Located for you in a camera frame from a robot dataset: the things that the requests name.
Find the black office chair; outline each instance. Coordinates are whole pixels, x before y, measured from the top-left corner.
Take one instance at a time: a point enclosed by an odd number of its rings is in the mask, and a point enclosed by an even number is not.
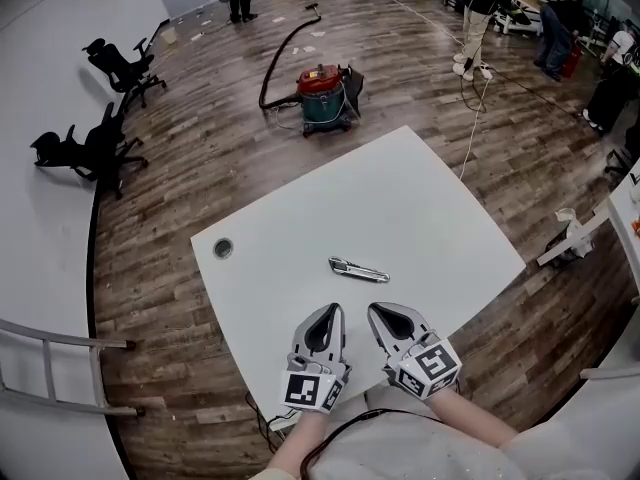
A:
[[[127,142],[122,133],[124,117],[122,114],[112,116],[112,111],[113,103],[109,103],[102,122],[88,133],[84,144],[78,144],[73,138],[75,125],[69,128],[64,142],[60,142],[60,137],[54,132],[41,135],[31,144],[38,155],[35,165],[69,167],[82,178],[98,180],[100,190],[113,189],[116,198],[121,199],[120,168],[134,162],[147,167],[149,162],[141,156],[126,156],[133,146],[143,142],[137,137]]]
[[[167,88],[164,80],[160,80],[156,75],[146,74],[154,58],[153,55],[146,55],[142,48],[146,40],[146,37],[143,38],[134,48],[134,51],[140,52],[140,60],[136,62],[129,62],[120,55],[115,45],[106,44],[104,39],[96,39],[82,49],[89,54],[89,62],[109,77],[109,84],[114,91],[121,94],[129,93],[122,103],[124,112],[128,110],[129,104],[136,96],[140,96],[142,108],[147,108],[144,98],[147,89],[156,85],[161,85],[163,89]]]

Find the vacuum hose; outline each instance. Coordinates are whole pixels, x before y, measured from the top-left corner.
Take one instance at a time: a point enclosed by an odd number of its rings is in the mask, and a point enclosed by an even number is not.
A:
[[[310,20],[310,21],[304,22],[302,25],[300,25],[297,28],[295,28],[293,30],[293,32],[291,32],[285,38],[285,40],[280,45],[280,48],[278,48],[278,51],[273,56],[273,60],[271,61],[271,64],[269,65],[269,69],[267,69],[267,74],[264,75],[264,80],[262,81],[262,89],[260,90],[260,99],[258,100],[258,103],[259,103],[260,108],[262,110],[267,110],[267,109],[270,109],[270,108],[279,107],[280,105],[283,105],[284,103],[296,103],[296,102],[300,101],[300,95],[297,92],[294,93],[294,94],[291,94],[289,96],[285,96],[284,98],[281,98],[279,100],[272,101],[271,103],[265,103],[264,102],[264,98],[267,95],[267,87],[269,86],[269,79],[271,78],[271,74],[273,73],[273,69],[276,67],[276,63],[278,62],[278,58],[280,57],[280,54],[282,53],[282,50],[284,50],[284,47],[287,46],[287,43],[289,41],[291,41],[291,38],[293,36],[295,36],[298,32],[300,32],[304,27],[308,27],[309,25],[313,25],[314,23],[318,23],[322,19],[322,16],[320,16],[318,14],[318,11],[316,10],[316,7],[318,7],[317,3],[311,4],[311,5],[307,5],[305,7],[305,9],[307,9],[307,10],[313,9],[313,11],[316,13],[316,17],[314,19]]]

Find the metal ladder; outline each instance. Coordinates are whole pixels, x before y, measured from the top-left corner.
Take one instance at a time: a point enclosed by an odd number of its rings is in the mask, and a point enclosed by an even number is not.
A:
[[[112,407],[104,396],[104,385],[102,384],[102,373],[100,371],[100,352],[105,348],[123,348],[133,350],[135,342],[128,340],[97,340],[91,338],[79,338],[66,334],[56,334],[53,332],[40,331],[14,324],[0,319],[0,331],[32,338],[42,341],[42,355],[44,358],[44,375],[47,384],[47,395],[43,396],[25,393],[23,391],[7,387],[2,379],[2,369],[0,367],[0,401],[27,402],[67,411],[85,412],[93,414],[105,414],[111,416],[143,416],[144,409],[134,407]],[[76,345],[79,347],[89,347],[89,359],[91,365],[91,377],[93,380],[93,391],[96,404],[81,404],[76,402],[65,402],[56,398],[56,389],[53,382],[53,370],[51,368],[51,343],[63,343],[65,345]]]

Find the wooden floor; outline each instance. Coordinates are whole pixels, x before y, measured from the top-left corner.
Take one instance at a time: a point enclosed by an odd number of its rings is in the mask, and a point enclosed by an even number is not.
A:
[[[441,0],[401,0],[457,37],[461,17]],[[303,139],[300,111],[263,116],[260,84],[282,39],[318,2],[322,22],[287,47],[268,99],[295,89],[319,62],[355,65],[365,75],[363,120],[348,133]],[[101,337],[134,339],[133,352],[108,354],[104,380],[113,403],[142,405],[144,418],[119,420],[139,478],[247,478],[267,447],[209,304],[189,239],[250,202],[358,146],[407,124],[459,173],[475,113],[451,72],[452,39],[389,0],[253,0],[260,17],[220,27],[214,4],[176,24],[178,44],[152,48],[169,89],[134,104],[126,120],[146,170],[125,175],[124,198],[105,197],[98,222],[95,313]],[[285,21],[272,20],[284,16]],[[207,26],[201,23],[212,20]],[[192,42],[199,31],[204,37]],[[310,31],[325,31],[313,37]],[[292,55],[294,47],[315,46]],[[531,63],[535,41],[490,30],[484,59],[568,112],[593,90],[594,62],[558,84]],[[476,75],[476,87],[484,83]],[[478,98],[464,83],[471,106]],[[578,372],[615,341],[635,295],[622,247],[609,224],[595,250],[564,271],[535,258],[561,229],[554,211],[584,221],[609,189],[606,147],[583,123],[500,76],[489,84],[464,182],[527,268],[453,335],[464,362],[463,393],[526,429],[575,385]],[[492,268],[487,259],[487,268]]]

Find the shop vacuum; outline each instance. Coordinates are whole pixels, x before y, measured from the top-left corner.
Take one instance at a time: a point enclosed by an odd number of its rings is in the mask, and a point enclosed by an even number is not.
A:
[[[349,110],[356,117],[360,117],[358,96],[364,83],[364,77],[351,66],[341,68],[340,66],[320,64],[312,69],[306,69],[300,74],[295,93],[271,103],[265,103],[269,79],[280,54],[294,35],[322,19],[318,14],[317,7],[318,4],[305,7],[307,10],[313,10],[316,17],[294,29],[276,51],[262,82],[259,99],[262,110],[287,106],[292,103],[301,104],[304,120],[302,135],[304,137],[308,137],[315,131],[329,131],[336,128],[344,131],[349,130],[351,128]]]

